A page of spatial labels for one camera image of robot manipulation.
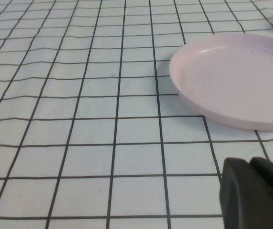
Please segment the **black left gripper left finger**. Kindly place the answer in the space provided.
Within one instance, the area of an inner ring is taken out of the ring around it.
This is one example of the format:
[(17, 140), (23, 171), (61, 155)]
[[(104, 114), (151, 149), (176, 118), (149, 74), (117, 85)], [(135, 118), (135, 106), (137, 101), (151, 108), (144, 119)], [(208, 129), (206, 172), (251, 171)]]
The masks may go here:
[(264, 197), (265, 182), (250, 163), (225, 159), (219, 199), (226, 229), (264, 228)]

